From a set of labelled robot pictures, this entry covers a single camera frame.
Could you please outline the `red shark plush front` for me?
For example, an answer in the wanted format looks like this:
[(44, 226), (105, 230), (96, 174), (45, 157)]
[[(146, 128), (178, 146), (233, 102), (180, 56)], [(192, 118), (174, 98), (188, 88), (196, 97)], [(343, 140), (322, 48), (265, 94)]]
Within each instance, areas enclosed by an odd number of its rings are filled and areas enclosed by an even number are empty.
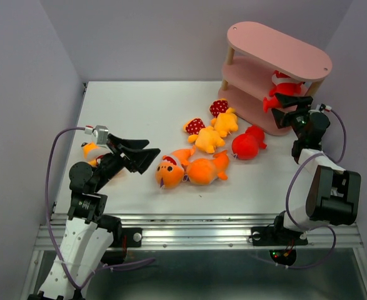
[(293, 79), (283, 72), (275, 70), (271, 81), (273, 88), (268, 92), (268, 96), (263, 99), (263, 111), (266, 113), (271, 108), (281, 108), (278, 100), (275, 98), (276, 93), (281, 93), (290, 96), (298, 96), (302, 91), (304, 81)]

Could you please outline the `red shark plush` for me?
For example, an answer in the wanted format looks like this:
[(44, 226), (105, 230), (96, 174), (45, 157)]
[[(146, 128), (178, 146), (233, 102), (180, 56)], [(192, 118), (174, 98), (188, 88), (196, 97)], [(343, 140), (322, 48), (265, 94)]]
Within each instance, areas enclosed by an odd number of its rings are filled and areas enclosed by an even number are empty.
[(233, 139), (231, 143), (233, 156), (240, 160), (254, 159), (259, 154), (260, 149), (267, 148), (264, 139), (265, 133), (260, 127), (250, 126), (244, 133)]
[(271, 108), (281, 108), (278, 100), (275, 98), (276, 93), (281, 93), (290, 96), (298, 96), (302, 91), (304, 81), (293, 79), (283, 72), (275, 70), (271, 81), (273, 88), (268, 92), (268, 96), (263, 99), (263, 111), (266, 113)]

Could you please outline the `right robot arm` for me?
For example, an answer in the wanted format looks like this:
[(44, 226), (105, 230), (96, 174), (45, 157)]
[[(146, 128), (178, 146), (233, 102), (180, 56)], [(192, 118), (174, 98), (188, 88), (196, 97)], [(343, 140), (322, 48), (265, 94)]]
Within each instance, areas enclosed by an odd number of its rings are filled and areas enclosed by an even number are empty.
[(320, 104), (312, 109), (311, 96), (275, 95), (283, 112), (272, 108), (278, 128), (291, 127), (296, 135), (291, 155), (300, 169), (306, 169), (313, 180), (304, 204), (296, 209), (286, 207), (274, 220), (271, 237), (284, 244), (298, 239), (306, 231), (326, 225), (352, 225), (358, 214), (361, 175), (346, 170), (322, 149), (322, 138), (330, 126), (329, 106)]

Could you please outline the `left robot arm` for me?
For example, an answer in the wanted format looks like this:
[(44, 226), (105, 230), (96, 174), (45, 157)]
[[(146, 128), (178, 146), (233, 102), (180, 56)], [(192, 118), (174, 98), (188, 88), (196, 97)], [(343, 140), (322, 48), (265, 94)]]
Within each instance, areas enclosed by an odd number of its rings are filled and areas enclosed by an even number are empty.
[(108, 197), (100, 190), (123, 169), (143, 174), (161, 152), (148, 144), (145, 139), (108, 134), (104, 154), (93, 163), (84, 160), (71, 166), (71, 202), (63, 238), (57, 243), (53, 231), (48, 231), (56, 257), (46, 279), (29, 299), (85, 299), (107, 248), (126, 246), (121, 219), (104, 213)]

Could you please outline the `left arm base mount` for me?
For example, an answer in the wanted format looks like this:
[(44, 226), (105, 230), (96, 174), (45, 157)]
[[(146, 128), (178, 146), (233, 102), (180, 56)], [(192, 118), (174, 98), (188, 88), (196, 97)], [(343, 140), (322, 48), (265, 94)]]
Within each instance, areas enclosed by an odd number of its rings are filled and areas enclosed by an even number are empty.
[(142, 246), (143, 229), (140, 227), (122, 228), (121, 234), (114, 237), (114, 241), (107, 248), (101, 258), (106, 265), (118, 265), (128, 261), (128, 250)]

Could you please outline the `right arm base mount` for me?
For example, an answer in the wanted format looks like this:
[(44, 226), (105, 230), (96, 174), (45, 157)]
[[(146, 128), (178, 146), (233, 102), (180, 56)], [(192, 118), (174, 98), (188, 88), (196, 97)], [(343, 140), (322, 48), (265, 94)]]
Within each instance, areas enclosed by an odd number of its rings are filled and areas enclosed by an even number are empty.
[(250, 239), (254, 246), (270, 247), (269, 255), (274, 263), (292, 266), (297, 258), (296, 246), (308, 245), (302, 233), (289, 229), (275, 229), (272, 225), (251, 228)]

